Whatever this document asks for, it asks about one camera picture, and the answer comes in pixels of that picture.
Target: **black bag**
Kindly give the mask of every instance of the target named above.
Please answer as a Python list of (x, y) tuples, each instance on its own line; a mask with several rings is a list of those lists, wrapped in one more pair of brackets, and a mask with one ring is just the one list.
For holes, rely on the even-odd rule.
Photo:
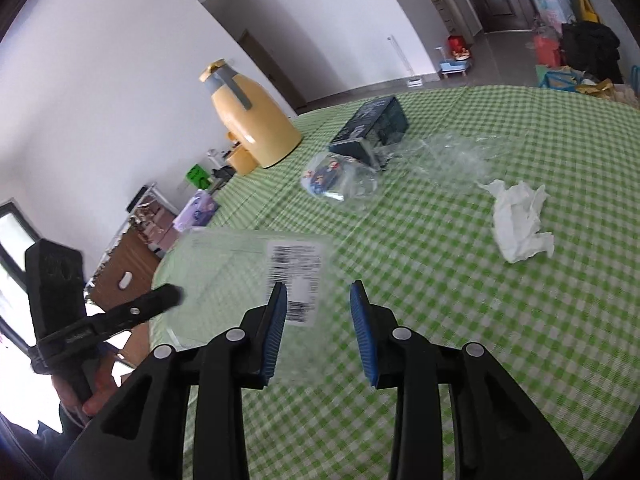
[(593, 74), (600, 81), (623, 83), (618, 66), (619, 46), (620, 40), (607, 25), (593, 22), (562, 25), (561, 47), (567, 65)]

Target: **clear plastic wrap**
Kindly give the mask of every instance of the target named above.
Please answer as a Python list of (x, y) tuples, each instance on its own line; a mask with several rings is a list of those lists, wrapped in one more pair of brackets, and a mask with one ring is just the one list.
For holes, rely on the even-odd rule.
[(466, 192), (495, 178), (492, 159), (508, 153), (522, 136), (445, 132), (405, 139), (394, 147), (394, 167), (452, 192)]
[(375, 194), (378, 176), (352, 156), (322, 152), (306, 165), (300, 184), (314, 196), (359, 209)]
[(208, 343), (266, 304), (273, 283), (287, 285), (287, 321), (274, 381), (322, 378), (331, 290), (330, 238), (277, 232), (195, 228), (172, 253), (171, 282), (184, 288), (181, 306), (164, 314), (179, 349)]

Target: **person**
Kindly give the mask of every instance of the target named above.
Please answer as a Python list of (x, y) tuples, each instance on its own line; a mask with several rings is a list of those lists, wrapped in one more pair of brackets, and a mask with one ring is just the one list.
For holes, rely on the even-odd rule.
[(86, 422), (102, 409), (117, 391), (111, 371), (115, 355), (108, 353), (100, 360), (95, 373), (94, 395), (81, 404), (71, 387), (60, 377), (52, 376), (53, 387), (60, 398), (62, 433), (40, 423), (37, 434), (9, 422), (0, 413), (0, 472), (2, 480), (49, 480), (80, 435)]

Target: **green checkered tablecloth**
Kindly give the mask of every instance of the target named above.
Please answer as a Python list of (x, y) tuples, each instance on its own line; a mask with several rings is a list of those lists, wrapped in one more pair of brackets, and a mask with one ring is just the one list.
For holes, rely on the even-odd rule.
[[(361, 279), (372, 302), (431, 342), (481, 342), (536, 403), (588, 476), (640, 404), (640, 112), (567, 92), (510, 87), (402, 94), (408, 135), (455, 130), (527, 135), (492, 161), (496, 178), (546, 185), (542, 230), (556, 252), (506, 263), (492, 238), (494, 199), (451, 194), (401, 171), (382, 174), (375, 208), (351, 214), (309, 196), (305, 163), (360, 103), (298, 118), (300, 147), (270, 170), (234, 178), (213, 225), (329, 235), (338, 286), (326, 348), (331, 373), (314, 386), (247, 391), (244, 428), (252, 478), (386, 478), (395, 391), (362, 372), (349, 310)], [(178, 247), (155, 285), (190, 261)], [(227, 326), (212, 327), (222, 332)], [(166, 317), (152, 343), (170, 342)], [(446, 478), (453, 476), (450, 408), (444, 404)], [(187, 424), (190, 475), (193, 410)]]

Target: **thermos lid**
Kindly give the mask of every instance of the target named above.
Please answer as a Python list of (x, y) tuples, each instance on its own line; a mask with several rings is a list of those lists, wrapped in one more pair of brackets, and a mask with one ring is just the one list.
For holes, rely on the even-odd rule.
[(206, 70), (202, 74), (200, 74), (200, 81), (204, 83), (207, 79), (209, 79), (209, 76), (211, 74), (213, 74), (217, 69), (225, 65), (226, 65), (226, 61), (224, 59), (219, 59), (217, 61), (214, 61), (209, 66), (207, 66)]

